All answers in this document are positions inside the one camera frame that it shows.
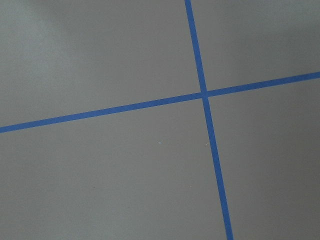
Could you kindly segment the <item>brown paper table cover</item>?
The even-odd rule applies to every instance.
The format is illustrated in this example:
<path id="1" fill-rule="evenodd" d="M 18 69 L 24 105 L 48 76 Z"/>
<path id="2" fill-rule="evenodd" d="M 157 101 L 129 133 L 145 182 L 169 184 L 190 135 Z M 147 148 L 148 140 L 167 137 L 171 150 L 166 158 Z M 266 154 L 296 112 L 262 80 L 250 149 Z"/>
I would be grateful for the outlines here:
<path id="1" fill-rule="evenodd" d="M 317 240 L 317 0 L 3 0 L 3 240 Z"/>

